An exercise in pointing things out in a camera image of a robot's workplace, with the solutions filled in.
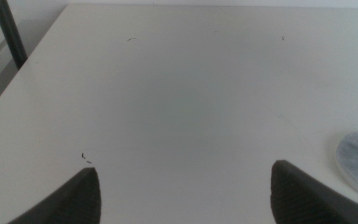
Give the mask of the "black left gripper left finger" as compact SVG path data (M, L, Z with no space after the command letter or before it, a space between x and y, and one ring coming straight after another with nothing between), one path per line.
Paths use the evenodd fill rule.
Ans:
M99 224L101 190L94 167L84 168L9 224Z

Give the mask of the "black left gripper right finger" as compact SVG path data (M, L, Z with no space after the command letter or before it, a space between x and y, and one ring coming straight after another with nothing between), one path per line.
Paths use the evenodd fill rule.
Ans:
M358 223L358 203L286 160L273 164L270 190L270 208L276 223Z

